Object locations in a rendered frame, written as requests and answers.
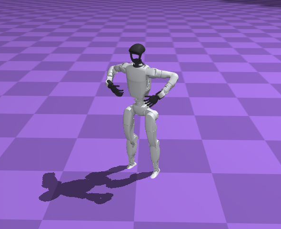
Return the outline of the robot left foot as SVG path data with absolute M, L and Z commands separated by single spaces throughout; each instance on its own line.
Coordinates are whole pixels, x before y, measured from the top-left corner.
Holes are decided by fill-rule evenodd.
M 159 169 L 159 172 L 160 172 L 160 169 Z M 156 171 L 153 171 L 153 173 L 151 174 L 151 178 L 155 178 L 159 174 L 159 172 L 157 172 L 157 169 L 156 169 Z

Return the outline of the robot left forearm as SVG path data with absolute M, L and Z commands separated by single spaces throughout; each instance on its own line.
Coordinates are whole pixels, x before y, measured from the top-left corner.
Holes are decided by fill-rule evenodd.
M 166 94 L 169 93 L 169 91 L 171 90 L 171 88 L 173 88 L 176 84 L 176 81 L 178 79 L 178 75 L 177 74 L 172 74 L 170 79 L 167 81 L 166 85 L 164 86 L 164 88 L 161 89 L 161 92 L 158 95 L 159 98 L 164 97 Z

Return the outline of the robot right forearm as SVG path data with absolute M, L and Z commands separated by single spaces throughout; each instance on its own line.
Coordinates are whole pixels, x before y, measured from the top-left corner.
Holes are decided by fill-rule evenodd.
M 107 71 L 107 78 L 106 78 L 106 83 L 105 83 L 106 86 L 108 86 L 107 80 L 113 81 L 114 72 L 112 71 L 112 69 L 113 69 L 113 66 L 111 66 Z

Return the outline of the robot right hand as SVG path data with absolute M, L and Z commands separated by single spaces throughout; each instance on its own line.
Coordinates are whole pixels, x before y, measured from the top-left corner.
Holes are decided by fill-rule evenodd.
M 120 96 L 120 97 L 123 95 L 123 93 L 124 93 L 124 92 L 122 92 L 123 90 L 119 90 L 116 88 L 116 87 L 119 87 L 119 85 L 114 85 L 111 80 L 107 80 L 107 83 L 108 83 L 108 88 L 110 88 L 111 91 L 113 93 L 115 93 L 115 95 Z

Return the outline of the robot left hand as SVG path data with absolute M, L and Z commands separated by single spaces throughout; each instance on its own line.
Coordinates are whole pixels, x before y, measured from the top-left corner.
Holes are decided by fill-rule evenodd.
M 150 104 L 152 104 L 152 105 L 150 105 L 149 107 L 152 107 L 154 104 L 156 104 L 157 103 L 157 101 L 158 100 L 160 100 L 161 98 L 159 98 L 158 97 L 158 95 L 157 94 L 159 94 L 161 91 L 159 91 L 159 92 L 157 92 L 156 93 L 156 95 L 152 95 L 152 96 L 145 96 L 145 97 L 149 97 L 149 99 L 147 99 L 147 100 L 144 100 L 144 102 L 146 102 L 146 101 L 148 101 L 148 102 L 146 102 L 145 104 L 147 104 L 147 106 L 149 106 Z M 150 102 L 150 103 L 149 103 Z M 149 104 L 148 104 L 149 103 Z

